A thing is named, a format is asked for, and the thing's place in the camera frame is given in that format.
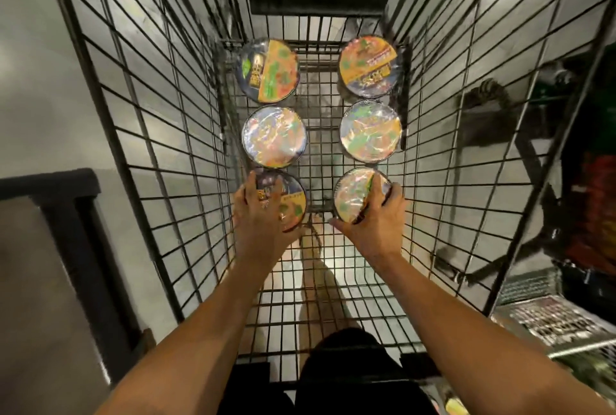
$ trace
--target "hand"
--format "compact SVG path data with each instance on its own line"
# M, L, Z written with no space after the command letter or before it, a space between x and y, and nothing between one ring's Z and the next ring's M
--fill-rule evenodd
M280 220L282 180L278 178L267 207L257 194L254 171L234 195L235 252L239 261L249 263L259 274L260 283L272 271L291 243L304 234L304 228L284 233Z
M398 183L392 185L391 195L385 205L384 199L381 176L375 173L364 219L358 224L346 223L337 218L329 221L353 242L368 263L381 275L391 261L402 258L402 229L408 204Z

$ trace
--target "instant noodle cup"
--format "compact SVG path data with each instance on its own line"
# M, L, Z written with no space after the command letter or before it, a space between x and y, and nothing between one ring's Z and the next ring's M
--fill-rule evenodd
M306 212L306 194L298 180L279 170L260 169L256 172L257 194L263 206L267 206L274 189L276 179L282 180L282 198L280 200L280 220L283 230L288 232L304 220Z
M343 221L359 223L364 218L368 193L370 193L375 173L381 175L382 192L387 199L391 191L391 183L376 169L359 167L348 171L338 180L334 190L334 207L336 215Z
M290 108L263 107L242 128L242 145L253 162L281 169L304 152L307 132L299 115Z
M377 163L396 151L402 125L396 111L378 100L361 100L340 122L340 142L359 162Z
M374 99L388 93L402 73L402 60L383 37L351 40L340 53L338 72L346 88L358 97Z
M299 83L297 54L281 40L254 40L240 50L235 77L251 100L261 104L280 102Z

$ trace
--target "forearm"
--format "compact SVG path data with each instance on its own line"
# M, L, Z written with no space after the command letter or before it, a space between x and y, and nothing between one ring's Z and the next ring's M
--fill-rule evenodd
M100 414L216 413L252 299L263 282L250 258L236 261L190 318L127 374Z
M588 387L471 310L402 257L379 271L437 367L475 415L603 413Z

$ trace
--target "wire cart basket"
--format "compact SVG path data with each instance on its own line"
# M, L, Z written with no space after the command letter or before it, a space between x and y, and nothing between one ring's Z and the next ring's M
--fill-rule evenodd
M337 180L362 166L340 143L354 102L338 86L339 54L352 38L382 35L404 63L381 99L400 115L403 137L378 169L412 201L405 257L486 316L512 271L550 263L542 242L559 197L560 155L613 40L616 0L345 1L347 10L325 0L58 0L178 322L234 259L232 194L250 169L238 135L259 105L239 89L233 63L255 38L283 39L299 56L299 86L282 105L309 133L286 169L304 186L308 212L327 222ZM553 98L562 117L537 135L540 72L580 53L588 62L575 91ZM396 360L424 352L387 285L327 223L321 258L338 290L325 286L330 307L344 302L348 318ZM339 325L322 308L310 313L318 288L293 245L255 301L239 361L268 361L271 380L293 388L316 344L311 326Z

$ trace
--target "black shorts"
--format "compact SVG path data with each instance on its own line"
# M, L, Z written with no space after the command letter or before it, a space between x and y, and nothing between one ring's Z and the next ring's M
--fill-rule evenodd
M268 414L398 413L434 415L426 394L376 339L362 329L343 329L311 351L299 377L295 405L271 385L250 380L227 385L219 414L244 410Z

